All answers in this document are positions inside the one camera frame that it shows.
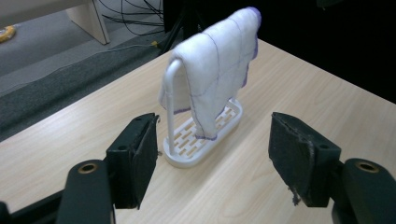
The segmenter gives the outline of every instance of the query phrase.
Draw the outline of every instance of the table surface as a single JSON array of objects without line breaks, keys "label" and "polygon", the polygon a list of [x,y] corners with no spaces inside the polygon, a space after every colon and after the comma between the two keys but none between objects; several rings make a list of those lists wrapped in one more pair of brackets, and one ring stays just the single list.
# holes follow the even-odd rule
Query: table surface
[{"label": "table surface", "polygon": [[[169,52],[0,143],[0,200],[15,212],[64,188],[77,163],[103,159],[135,117],[154,112],[159,150],[167,135],[157,95]],[[396,176],[396,105],[259,41],[237,99],[239,125],[202,162],[177,169],[164,155],[140,210],[118,223],[332,223],[327,208],[294,206],[268,157],[273,112],[293,115],[342,149]],[[176,116],[176,126],[190,116]]]}]

